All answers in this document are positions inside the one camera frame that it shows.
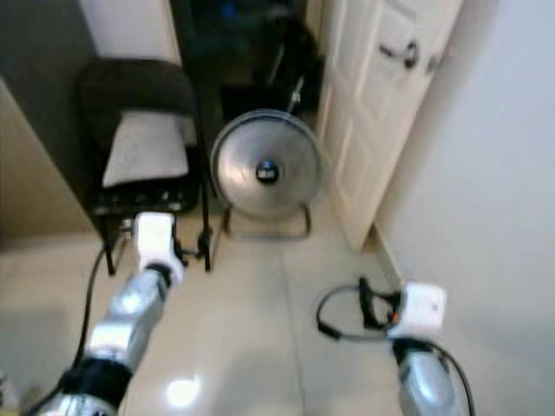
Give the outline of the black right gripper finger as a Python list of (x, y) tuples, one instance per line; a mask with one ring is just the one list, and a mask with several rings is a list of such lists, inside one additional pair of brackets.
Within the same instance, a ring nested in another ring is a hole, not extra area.
[(357, 281), (358, 292), (358, 308), (360, 309), (361, 317), (363, 320), (363, 327), (365, 329), (376, 329), (376, 318), (373, 309), (374, 290), (369, 285), (368, 278), (364, 275), (358, 277)]

